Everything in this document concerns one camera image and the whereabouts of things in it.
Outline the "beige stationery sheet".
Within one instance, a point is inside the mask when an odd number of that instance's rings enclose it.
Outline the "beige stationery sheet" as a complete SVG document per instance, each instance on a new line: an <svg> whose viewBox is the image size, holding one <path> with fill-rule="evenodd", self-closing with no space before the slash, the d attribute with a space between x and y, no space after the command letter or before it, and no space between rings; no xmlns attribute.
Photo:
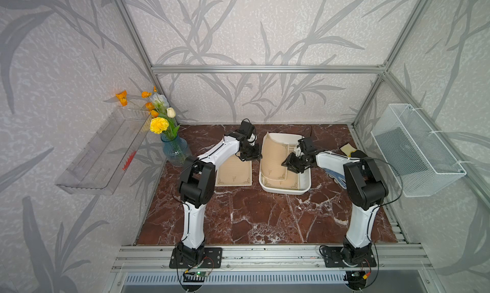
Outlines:
<svg viewBox="0 0 490 293"><path fill-rule="evenodd" d="M287 159L289 145L273 139L270 133L264 137L260 171L265 178L273 181L284 181L287 168L281 164Z"/></svg>
<svg viewBox="0 0 490 293"><path fill-rule="evenodd" d="M216 186L251 186L252 162L231 156L217 171Z"/></svg>

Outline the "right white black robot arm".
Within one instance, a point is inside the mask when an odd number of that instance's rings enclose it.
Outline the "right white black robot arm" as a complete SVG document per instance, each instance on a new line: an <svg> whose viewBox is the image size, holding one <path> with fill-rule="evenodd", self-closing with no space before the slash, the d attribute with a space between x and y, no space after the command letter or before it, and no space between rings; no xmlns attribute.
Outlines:
<svg viewBox="0 0 490 293"><path fill-rule="evenodd" d="M330 151L293 152L281 165L297 174L313 166L320 167L337 180L352 203L350 224L343 242L343 260L354 261L366 256L371 250L375 216L389 193L376 160L364 153L352 158Z"/></svg>

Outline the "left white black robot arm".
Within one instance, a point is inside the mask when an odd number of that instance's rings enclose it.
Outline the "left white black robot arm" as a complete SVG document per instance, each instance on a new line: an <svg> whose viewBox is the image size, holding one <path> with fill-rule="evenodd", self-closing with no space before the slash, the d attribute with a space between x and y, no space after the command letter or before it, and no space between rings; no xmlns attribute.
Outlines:
<svg viewBox="0 0 490 293"><path fill-rule="evenodd" d="M260 160L256 128L252 125L227 133L208 152L186 159L180 176L179 194L185 210L185 227L179 246L185 250L204 248L204 216L214 194L216 172L232 156L241 161Z"/></svg>

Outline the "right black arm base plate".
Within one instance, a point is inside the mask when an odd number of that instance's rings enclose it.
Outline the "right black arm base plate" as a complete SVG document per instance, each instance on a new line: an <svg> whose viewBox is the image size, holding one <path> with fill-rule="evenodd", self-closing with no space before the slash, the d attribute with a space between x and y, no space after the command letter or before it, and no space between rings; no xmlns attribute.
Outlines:
<svg viewBox="0 0 490 293"><path fill-rule="evenodd" d="M363 248L319 247L320 255L325 267L377 267L375 255L371 250L371 244Z"/></svg>

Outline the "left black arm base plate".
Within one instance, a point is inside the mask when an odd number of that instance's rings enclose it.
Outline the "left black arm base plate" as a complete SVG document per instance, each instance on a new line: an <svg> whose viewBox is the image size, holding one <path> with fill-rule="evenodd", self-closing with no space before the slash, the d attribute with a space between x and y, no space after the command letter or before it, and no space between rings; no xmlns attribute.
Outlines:
<svg viewBox="0 0 490 293"><path fill-rule="evenodd" d="M220 268L222 258L223 248L200 247L198 249L191 249L183 246L183 249L173 249L169 268Z"/></svg>

